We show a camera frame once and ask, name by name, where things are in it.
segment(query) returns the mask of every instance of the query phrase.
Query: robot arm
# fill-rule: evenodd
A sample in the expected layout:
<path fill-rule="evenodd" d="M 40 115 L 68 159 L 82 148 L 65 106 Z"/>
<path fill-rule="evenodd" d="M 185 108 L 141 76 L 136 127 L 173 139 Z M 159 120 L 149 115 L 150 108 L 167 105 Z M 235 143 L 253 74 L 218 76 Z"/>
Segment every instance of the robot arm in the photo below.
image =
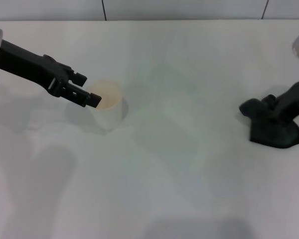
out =
<path fill-rule="evenodd" d="M 38 56 L 2 39 L 0 30 L 0 69 L 23 77 L 42 86 L 49 94 L 63 97 L 82 107 L 96 107 L 101 97 L 82 87 L 87 78 L 74 73 L 71 67 L 56 62 L 52 57 Z"/>
<path fill-rule="evenodd" d="M 293 52 L 299 58 L 299 37 Z M 278 97 L 250 99 L 239 110 L 251 119 L 250 141 L 276 148 L 299 144 L 299 127 L 293 121 L 299 115 L 299 82 Z"/>

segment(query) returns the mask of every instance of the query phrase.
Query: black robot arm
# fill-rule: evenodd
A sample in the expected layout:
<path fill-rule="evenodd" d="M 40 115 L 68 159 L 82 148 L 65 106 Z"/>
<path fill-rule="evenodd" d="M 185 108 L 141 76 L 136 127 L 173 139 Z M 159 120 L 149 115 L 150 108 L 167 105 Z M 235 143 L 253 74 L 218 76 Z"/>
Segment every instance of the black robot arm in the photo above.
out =
<path fill-rule="evenodd" d="M 293 43 L 293 52 L 299 58 L 299 36 Z M 299 115 L 299 82 L 278 97 L 250 99 L 239 109 L 251 119 L 250 141 L 276 148 L 299 144 L 299 127 L 294 122 Z"/>
<path fill-rule="evenodd" d="M 49 94 L 63 97 L 82 107 L 96 107 L 101 97 L 90 94 L 69 83 L 82 87 L 87 78 L 74 73 L 71 67 L 52 57 L 38 56 L 5 40 L 0 30 L 0 69 L 42 86 Z"/>

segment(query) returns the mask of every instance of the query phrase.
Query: white wall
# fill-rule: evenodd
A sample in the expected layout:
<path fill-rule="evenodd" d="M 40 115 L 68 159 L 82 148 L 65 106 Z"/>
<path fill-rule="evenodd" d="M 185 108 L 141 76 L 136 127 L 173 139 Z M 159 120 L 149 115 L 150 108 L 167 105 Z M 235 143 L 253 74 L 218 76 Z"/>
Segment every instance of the white wall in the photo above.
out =
<path fill-rule="evenodd" d="M 0 0 L 0 20 L 104 20 L 101 0 Z"/>
<path fill-rule="evenodd" d="M 299 19 L 299 0 L 269 0 L 265 19 Z"/>
<path fill-rule="evenodd" d="M 266 0 L 105 0 L 108 20 L 260 19 Z"/>

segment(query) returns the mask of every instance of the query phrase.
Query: white table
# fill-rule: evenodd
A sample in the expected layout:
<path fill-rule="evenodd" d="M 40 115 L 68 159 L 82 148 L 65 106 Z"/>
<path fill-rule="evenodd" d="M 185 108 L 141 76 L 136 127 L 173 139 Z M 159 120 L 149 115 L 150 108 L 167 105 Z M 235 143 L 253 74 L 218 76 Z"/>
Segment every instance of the white table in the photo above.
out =
<path fill-rule="evenodd" d="M 104 133 L 87 109 L 0 71 L 0 239 L 299 239 L 299 145 L 249 142 L 238 110 L 299 81 L 299 20 L 0 28 L 86 86 L 121 82 L 127 102 Z"/>

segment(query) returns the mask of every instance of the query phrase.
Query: white cup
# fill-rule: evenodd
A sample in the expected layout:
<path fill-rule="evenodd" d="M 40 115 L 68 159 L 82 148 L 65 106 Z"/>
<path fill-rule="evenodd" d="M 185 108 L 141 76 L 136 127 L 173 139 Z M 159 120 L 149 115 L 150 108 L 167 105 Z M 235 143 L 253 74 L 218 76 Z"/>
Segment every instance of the white cup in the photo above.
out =
<path fill-rule="evenodd" d="M 123 120 L 123 88 L 120 83 L 101 80 L 88 87 L 88 92 L 102 97 L 96 108 L 87 106 L 98 126 L 111 130 L 119 126 Z"/>

